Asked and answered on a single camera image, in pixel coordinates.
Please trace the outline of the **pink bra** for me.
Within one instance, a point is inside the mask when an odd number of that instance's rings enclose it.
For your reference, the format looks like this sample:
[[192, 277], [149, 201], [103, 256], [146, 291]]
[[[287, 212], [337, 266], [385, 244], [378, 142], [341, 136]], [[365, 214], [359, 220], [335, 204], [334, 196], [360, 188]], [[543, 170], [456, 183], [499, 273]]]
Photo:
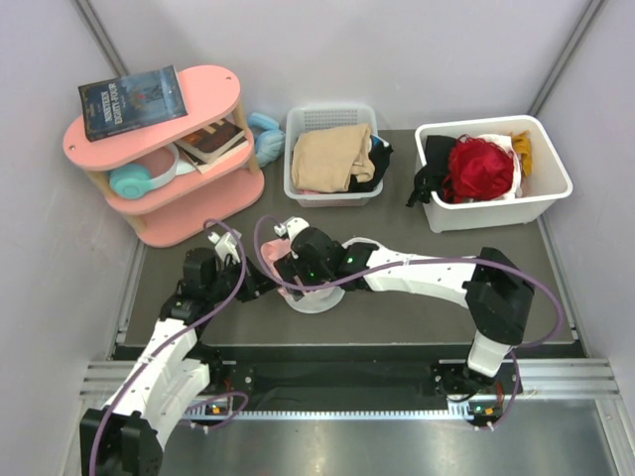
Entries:
[[275, 263], [291, 252], [290, 241], [278, 238], [265, 242], [261, 245], [260, 252], [267, 268], [276, 278], [280, 279], [281, 276], [275, 267]]

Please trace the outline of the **pink white mesh laundry bag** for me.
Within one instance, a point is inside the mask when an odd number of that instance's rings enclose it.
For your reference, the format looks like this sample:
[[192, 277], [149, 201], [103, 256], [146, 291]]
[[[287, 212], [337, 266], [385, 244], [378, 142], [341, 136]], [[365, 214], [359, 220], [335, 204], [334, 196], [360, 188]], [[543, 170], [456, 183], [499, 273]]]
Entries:
[[340, 287], [317, 291], [309, 291], [307, 287], [300, 290], [278, 288], [278, 293], [291, 309], [303, 314], [326, 312], [337, 306], [345, 296], [345, 290]]

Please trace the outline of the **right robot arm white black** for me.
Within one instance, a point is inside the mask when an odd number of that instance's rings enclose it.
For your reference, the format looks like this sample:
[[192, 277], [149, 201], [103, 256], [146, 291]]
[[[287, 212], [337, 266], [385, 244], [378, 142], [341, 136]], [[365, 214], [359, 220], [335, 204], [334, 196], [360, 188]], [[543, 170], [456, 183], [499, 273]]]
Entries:
[[339, 243], [301, 218], [274, 231], [282, 242], [264, 254], [288, 283], [282, 294], [298, 312], [326, 312], [353, 291], [401, 292], [467, 309], [476, 332], [458, 378], [444, 385], [448, 393], [488, 391], [499, 380], [506, 354], [523, 341], [534, 287], [497, 249], [482, 249], [478, 263], [435, 264], [368, 238]]

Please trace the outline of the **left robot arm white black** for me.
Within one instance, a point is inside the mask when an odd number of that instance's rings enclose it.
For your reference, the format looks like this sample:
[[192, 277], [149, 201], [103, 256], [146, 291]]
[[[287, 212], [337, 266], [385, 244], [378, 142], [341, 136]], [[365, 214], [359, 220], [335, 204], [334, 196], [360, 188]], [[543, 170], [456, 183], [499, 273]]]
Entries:
[[223, 367], [200, 349], [200, 319], [237, 298], [251, 301], [275, 283], [236, 252], [195, 248], [164, 302], [150, 341], [132, 371], [101, 409], [79, 424], [84, 475], [156, 475], [166, 444], [191, 401], [224, 384]]

